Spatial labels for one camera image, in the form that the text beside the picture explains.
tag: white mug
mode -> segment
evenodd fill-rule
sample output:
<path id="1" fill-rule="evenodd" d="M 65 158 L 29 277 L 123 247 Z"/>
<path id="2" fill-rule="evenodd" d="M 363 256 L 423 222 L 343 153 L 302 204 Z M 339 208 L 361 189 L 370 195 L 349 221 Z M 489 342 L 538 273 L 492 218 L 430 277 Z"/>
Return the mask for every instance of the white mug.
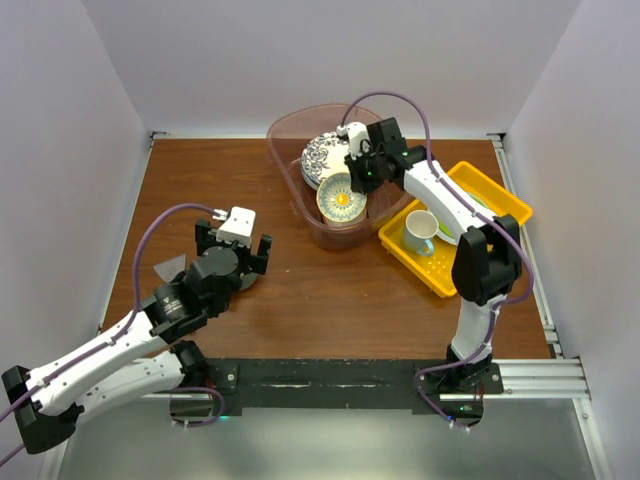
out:
<path id="1" fill-rule="evenodd" d="M 407 215 L 404 222 L 402 241 L 408 251 L 430 257 L 435 252 L 432 239 L 436 233 L 438 233 L 436 216 L 427 210 L 414 210 Z"/>

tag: mug handle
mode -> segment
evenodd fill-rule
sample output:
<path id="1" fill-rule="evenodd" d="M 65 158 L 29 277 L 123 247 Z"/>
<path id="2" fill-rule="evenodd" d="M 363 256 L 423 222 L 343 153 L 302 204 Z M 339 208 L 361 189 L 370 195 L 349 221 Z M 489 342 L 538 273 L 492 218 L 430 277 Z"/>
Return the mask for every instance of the mug handle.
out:
<path id="1" fill-rule="evenodd" d="M 418 250 L 418 253 L 420 255 L 422 255 L 423 257 L 430 257 L 436 251 L 435 247 L 433 246 L 433 242 L 431 241 L 431 239 L 425 240 L 424 241 L 424 246 L 427 247 L 427 251 L 426 252 L 424 250 L 422 250 L 422 249 Z"/>

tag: gray wall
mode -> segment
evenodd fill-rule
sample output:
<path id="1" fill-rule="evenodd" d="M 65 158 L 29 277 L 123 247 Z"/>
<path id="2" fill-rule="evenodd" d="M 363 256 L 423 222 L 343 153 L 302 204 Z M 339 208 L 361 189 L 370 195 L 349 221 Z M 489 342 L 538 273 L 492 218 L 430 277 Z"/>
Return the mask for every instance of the gray wall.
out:
<path id="1" fill-rule="evenodd" d="M 436 136 L 506 131 L 579 3 L 83 1 L 149 129 L 223 137 L 384 88 Z M 398 101 L 367 105 L 422 135 Z"/>
<path id="2" fill-rule="evenodd" d="M 560 340 L 617 478 L 638 478 L 640 4 L 585 0 L 507 135 Z"/>
<path id="3" fill-rule="evenodd" d="M 146 135 L 79 0 L 2 2 L 0 112 L 5 371 L 49 362 L 95 334 Z M 19 443 L 9 417 L 0 457 Z M 0 478 L 35 478 L 41 460 L 20 453 Z"/>

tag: yellow plastic basket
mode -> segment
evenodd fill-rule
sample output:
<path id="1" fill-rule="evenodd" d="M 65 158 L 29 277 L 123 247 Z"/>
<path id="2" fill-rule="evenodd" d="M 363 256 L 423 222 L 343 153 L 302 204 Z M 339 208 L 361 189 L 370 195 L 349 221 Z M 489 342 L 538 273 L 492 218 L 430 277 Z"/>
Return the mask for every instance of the yellow plastic basket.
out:
<path id="1" fill-rule="evenodd" d="M 488 208 L 499 216 L 509 213 L 513 215 L 520 225 L 524 225 L 533 215 L 533 210 L 529 205 L 505 190 L 470 163 L 460 162 L 447 173 L 463 190 L 483 201 Z M 405 218 L 414 210 L 424 210 L 426 208 L 420 200 L 414 200 L 378 231 L 378 237 L 380 237 L 384 248 L 400 260 L 405 267 L 411 270 L 439 297 L 451 297 L 456 294 L 456 289 L 451 280 L 451 268 L 456 254 L 456 246 L 436 237 L 433 240 L 435 253 L 431 257 L 423 257 L 417 253 L 407 252 L 402 248 L 402 232 Z"/>

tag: wooden table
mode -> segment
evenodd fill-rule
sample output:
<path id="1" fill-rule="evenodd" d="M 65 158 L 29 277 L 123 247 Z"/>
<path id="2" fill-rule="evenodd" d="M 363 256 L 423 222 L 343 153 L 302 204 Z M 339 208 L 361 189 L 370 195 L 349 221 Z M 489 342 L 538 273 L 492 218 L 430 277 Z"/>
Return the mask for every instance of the wooden table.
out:
<path id="1" fill-rule="evenodd" d="M 132 307 L 131 264 L 146 227 L 166 208 L 197 202 L 257 212 L 254 233 L 273 236 L 267 275 L 191 339 L 211 357 L 443 358 L 456 330 L 459 297 L 440 299 L 373 236 L 357 248 L 318 248 L 289 206 L 291 194 L 265 153 L 266 140 L 158 140 L 145 175 L 107 311 L 105 327 Z M 489 141 L 434 141 L 445 170 L 466 160 L 502 183 Z M 160 285 L 152 266 L 195 256 L 198 212 L 161 225 L 143 255 L 142 293 Z M 514 295 L 521 292 L 520 279 Z M 505 307 L 497 358 L 548 358 L 533 296 Z"/>

